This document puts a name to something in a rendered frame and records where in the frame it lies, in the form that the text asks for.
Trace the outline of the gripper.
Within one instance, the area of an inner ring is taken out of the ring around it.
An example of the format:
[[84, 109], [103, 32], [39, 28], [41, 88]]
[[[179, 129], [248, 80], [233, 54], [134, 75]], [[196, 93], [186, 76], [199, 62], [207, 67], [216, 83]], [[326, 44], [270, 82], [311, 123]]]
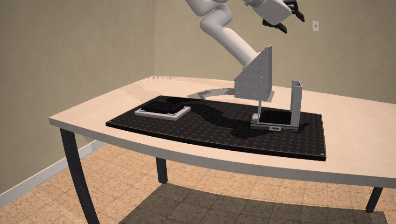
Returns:
[[[290, 6], [291, 4], [294, 7]], [[289, 5], [289, 6], [288, 6]], [[299, 12], [296, 0], [265, 0], [260, 6], [252, 9], [262, 18], [264, 26], [274, 27], [287, 33], [287, 28], [280, 22], [295, 14], [302, 22], [305, 22], [304, 15]]]

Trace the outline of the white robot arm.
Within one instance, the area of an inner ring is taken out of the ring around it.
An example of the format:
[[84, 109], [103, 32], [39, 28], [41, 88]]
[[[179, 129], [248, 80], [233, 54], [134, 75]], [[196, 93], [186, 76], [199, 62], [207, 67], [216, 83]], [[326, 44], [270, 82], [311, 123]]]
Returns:
[[[216, 9], [200, 22], [200, 28], [218, 41], [229, 51], [244, 67], [244, 70], [259, 54], [254, 51], [232, 29], [224, 27], [233, 16], [225, 2], [228, 0], [185, 0], [197, 16], [204, 16]], [[245, 5], [258, 7], [265, 0], [243, 0]]]

